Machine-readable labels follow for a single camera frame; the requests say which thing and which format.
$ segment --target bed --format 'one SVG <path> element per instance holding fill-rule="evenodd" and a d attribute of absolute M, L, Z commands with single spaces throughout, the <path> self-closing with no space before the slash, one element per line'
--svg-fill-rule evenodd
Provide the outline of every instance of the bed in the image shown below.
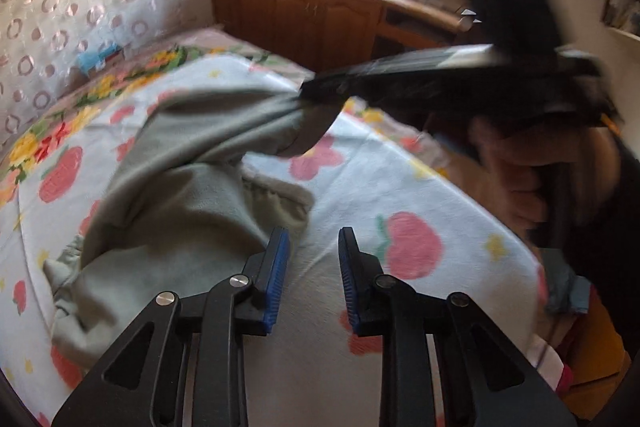
<path fill-rule="evenodd" d="M 42 425 L 82 372 L 50 341 L 51 289 L 42 272 L 83 234 L 110 176 L 156 105 L 178 92 L 244 76 L 296 89 L 312 73 L 214 28 L 145 48 L 63 97 L 6 151 L 0 164 L 0 368 Z M 251 425 L 377 423 L 379 339 L 346 320 L 337 262 L 340 227 L 418 291 L 471 295 L 523 351 L 533 346 L 543 291 L 529 250 L 446 180 L 447 155 L 430 139 L 350 100 L 303 156 L 247 155 L 258 172 L 316 197 L 289 263 L 273 335 L 247 342 Z M 555 387 L 562 364 L 543 372 Z"/>

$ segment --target human hand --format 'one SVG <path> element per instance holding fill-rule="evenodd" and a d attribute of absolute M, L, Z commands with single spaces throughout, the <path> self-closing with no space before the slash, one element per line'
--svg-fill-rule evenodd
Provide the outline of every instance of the human hand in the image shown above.
<path fill-rule="evenodd" d="M 534 167 L 571 165 L 578 210 L 574 217 L 582 225 L 607 201 L 620 179 L 620 154 L 606 128 L 580 130 L 541 124 L 504 137 L 486 119 L 478 117 L 472 120 L 469 138 L 503 192 L 506 225 L 518 233 L 535 229 L 548 215 L 546 202 L 538 194 L 540 179 Z M 591 159 L 584 154 L 585 139 L 593 154 Z"/>

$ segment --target brown cabinet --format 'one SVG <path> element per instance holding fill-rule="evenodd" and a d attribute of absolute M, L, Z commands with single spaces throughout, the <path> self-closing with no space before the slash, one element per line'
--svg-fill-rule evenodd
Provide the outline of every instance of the brown cabinet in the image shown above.
<path fill-rule="evenodd" d="M 448 45 L 464 18 L 410 0 L 212 0 L 216 21 L 239 39 L 277 53 L 312 71 L 326 71 L 371 60 L 374 42 L 428 48 Z M 388 9 L 401 19 L 416 17 L 449 37 L 434 41 L 394 26 Z"/>

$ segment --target white fabric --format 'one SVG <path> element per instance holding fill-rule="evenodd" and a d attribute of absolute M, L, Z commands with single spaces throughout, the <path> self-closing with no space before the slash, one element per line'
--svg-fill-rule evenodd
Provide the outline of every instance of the white fabric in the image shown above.
<path fill-rule="evenodd" d="M 43 252 L 56 257 L 78 231 L 117 167 L 118 146 L 135 136 L 160 94 L 249 77 L 295 89 L 282 77 L 252 68 L 240 58 L 201 58 L 117 99 L 69 137 L 66 144 L 81 147 L 83 153 L 76 181 L 64 196 L 51 203 L 38 197 L 42 172 L 57 159 L 53 155 L 0 210 L 0 367 L 9 369 L 14 388 L 36 416 L 43 413 L 50 420 L 69 393 L 50 359 L 53 306 L 40 267 Z M 134 105 L 133 113 L 111 124 L 111 116 L 126 105 Z M 538 263 L 511 232 L 353 117 L 341 114 L 328 135 L 333 142 L 322 142 L 303 158 L 247 155 L 244 160 L 263 174 L 302 184 L 316 197 L 308 230 L 287 268 L 273 334 L 245 342 L 252 427 L 377 424 L 380 354 L 372 352 L 375 343 L 352 339 L 340 321 L 345 308 L 337 260 L 340 227 L 353 227 L 361 249 L 370 253 L 385 250 L 384 230 L 399 234 L 386 248 L 388 253 L 395 249 L 386 270 L 396 275 L 406 269 L 402 256 L 430 244 L 425 266 L 435 266 L 428 276 L 409 281 L 419 292 L 438 297 L 452 291 L 468 293 L 523 351 L 533 330 Z M 301 180 L 301 172 L 304 178 L 313 174 L 308 163 L 313 158 L 318 160 L 317 174 Z M 28 212 L 21 223 L 18 211 L 23 216 Z M 433 263 L 438 248 L 430 230 L 441 243 L 439 263 Z M 38 306 L 40 313 L 16 314 L 11 291 L 17 280 L 26 281 L 27 307 Z"/>

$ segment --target cabinet door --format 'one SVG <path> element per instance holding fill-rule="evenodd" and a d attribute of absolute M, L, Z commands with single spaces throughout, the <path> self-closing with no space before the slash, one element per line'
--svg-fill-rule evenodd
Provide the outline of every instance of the cabinet door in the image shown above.
<path fill-rule="evenodd" d="M 271 51 L 272 0 L 238 0 L 241 39 Z"/>
<path fill-rule="evenodd" d="M 238 0 L 213 0 L 216 22 L 230 35 L 239 36 Z"/>
<path fill-rule="evenodd" d="M 370 60 L 380 5 L 358 0 L 328 0 L 321 10 L 320 71 Z"/>
<path fill-rule="evenodd" d="M 318 9 L 312 0 L 274 0 L 273 51 L 312 71 L 318 69 Z"/>

